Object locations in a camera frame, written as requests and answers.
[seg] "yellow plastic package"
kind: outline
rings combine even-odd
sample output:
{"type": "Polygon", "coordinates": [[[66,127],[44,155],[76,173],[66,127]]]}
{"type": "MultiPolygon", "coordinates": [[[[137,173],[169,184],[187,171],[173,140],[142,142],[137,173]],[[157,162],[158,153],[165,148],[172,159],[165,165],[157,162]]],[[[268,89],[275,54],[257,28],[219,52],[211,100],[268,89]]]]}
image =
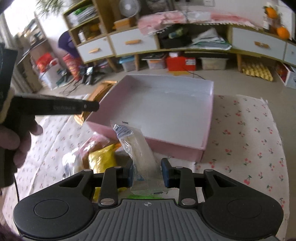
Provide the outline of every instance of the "yellow plastic package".
{"type": "MultiPolygon", "coordinates": [[[[112,144],[101,150],[89,154],[89,168],[94,170],[94,173],[102,173],[109,167],[117,166],[114,152],[121,146],[120,143],[112,144]]],[[[101,188],[96,188],[93,201],[97,202],[99,199],[101,188]]]]}

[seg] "human hand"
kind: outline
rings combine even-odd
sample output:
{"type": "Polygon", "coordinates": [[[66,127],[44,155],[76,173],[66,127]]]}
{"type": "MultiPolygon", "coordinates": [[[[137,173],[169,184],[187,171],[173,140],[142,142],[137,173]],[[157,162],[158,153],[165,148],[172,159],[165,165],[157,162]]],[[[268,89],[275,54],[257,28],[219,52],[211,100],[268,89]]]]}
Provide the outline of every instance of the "human hand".
{"type": "Polygon", "coordinates": [[[41,135],[43,129],[34,120],[31,124],[31,128],[26,135],[20,139],[20,137],[12,130],[0,125],[0,147],[8,150],[16,150],[13,157],[13,162],[17,168],[20,168],[27,157],[27,153],[31,148],[31,134],[41,135]]]}

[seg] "blue lid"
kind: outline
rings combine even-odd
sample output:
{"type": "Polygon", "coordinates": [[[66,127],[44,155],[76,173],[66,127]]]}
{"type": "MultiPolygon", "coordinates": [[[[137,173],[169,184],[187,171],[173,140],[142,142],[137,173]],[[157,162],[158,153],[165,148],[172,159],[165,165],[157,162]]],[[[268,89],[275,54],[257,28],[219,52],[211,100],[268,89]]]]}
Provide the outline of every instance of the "blue lid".
{"type": "Polygon", "coordinates": [[[126,57],[121,57],[120,60],[118,61],[118,63],[123,64],[123,63],[134,61],[134,60],[135,60],[135,56],[131,55],[131,56],[126,56],[126,57]]]}

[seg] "gray floor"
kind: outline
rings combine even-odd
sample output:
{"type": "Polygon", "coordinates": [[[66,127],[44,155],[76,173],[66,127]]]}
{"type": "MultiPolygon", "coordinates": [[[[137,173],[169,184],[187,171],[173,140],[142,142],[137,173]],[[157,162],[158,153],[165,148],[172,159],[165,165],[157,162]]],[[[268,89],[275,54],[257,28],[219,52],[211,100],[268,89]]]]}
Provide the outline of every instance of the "gray floor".
{"type": "MultiPolygon", "coordinates": [[[[167,70],[149,70],[144,69],[139,72],[130,72],[139,74],[169,74],[167,70]]],[[[287,231],[287,239],[296,237],[296,89],[289,89],[283,86],[282,82],[273,73],[274,82],[269,82],[257,77],[246,76],[237,71],[235,66],[227,70],[200,70],[196,71],[198,75],[205,79],[215,82],[215,94],[235,95],[242,94],[255,98],[263,98],[268,101],[269,108],[277,123],[279,133],[283,141],[283,147],[286,155],[289,185],[290,185],[290,218],[287,231]]],[[[120,80],[126,73],[120,72],[106,77],[106,80],[120,80]]],[[[82,95],[90,93],[95,86],[81,85],[71,95],[82,95]]],[[[62,95],[64,88],[50,91],[43,89],[40,93],[50,95],[62,95]]]]}

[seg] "white tablecloth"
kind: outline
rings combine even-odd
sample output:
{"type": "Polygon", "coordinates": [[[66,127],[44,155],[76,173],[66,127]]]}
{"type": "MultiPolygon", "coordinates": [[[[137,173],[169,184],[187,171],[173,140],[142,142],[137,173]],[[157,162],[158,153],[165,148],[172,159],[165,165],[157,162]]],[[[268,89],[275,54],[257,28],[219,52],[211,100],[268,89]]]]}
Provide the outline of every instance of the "white tablecloth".
{"type": "MultiPolygon", "coordinates": [[[[64,172],[62,156],[92,135],[86,124],[79,126],[71,116],[46,116],[40,124],[44,134],[32,137],[33,145],[26,162],[16,174],[20,199],[60,181],[64,172]]],[[[264,101],[240,95],[215,96],[211,131],[202,162],[173,157],[169,160],[173,166],[185,166],[199,173],[207,168],[215,169],[273,197],[284,210],[277,234],[284,240],[289,218],[288,173],[281,139],[264,101]]],[[[198,198],[203,199],[200,189],[198,198]]],[[[12,220],[16,203],[13,185],[3,206],[5,219],[13,230],[16,230],[12,220]]]]}

